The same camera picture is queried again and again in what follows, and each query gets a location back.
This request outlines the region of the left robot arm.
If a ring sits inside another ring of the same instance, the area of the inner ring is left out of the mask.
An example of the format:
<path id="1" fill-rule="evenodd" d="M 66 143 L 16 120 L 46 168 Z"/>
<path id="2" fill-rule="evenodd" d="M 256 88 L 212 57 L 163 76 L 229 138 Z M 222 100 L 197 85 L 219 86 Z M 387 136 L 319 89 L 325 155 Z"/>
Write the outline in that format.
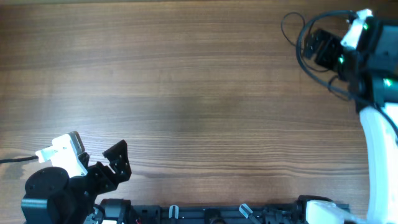
<path id="1" fill-rule="evenodd" d="M 26 222 L 83 223 L 93 212 L 98 195 L 116 190 L 131 176 L 126 141 L 119 141 L 103 155 L 109 166 L 100 162 L 89 166 L 86 152 L 78 157 L 88 171 L 84 176 L 70 177 L 61 167 L 46 167 L 32 174 L 21 202 Z"/>

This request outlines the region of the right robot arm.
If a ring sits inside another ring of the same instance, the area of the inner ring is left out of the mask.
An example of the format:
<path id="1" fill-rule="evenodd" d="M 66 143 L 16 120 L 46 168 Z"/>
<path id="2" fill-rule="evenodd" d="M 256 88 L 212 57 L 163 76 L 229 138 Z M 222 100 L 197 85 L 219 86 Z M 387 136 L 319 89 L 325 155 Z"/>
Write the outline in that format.
<path id="1" fill-rule="evenodd" d="M 348 15 L 344 37 L 320 19 Z M 330 92 L 354 100 L 366 138 L 369 205 L 365 223 L 397 223 L 397 21 L 369 9 L 330 11 L 303 23 L 295 53 L 302 70 Z"/>

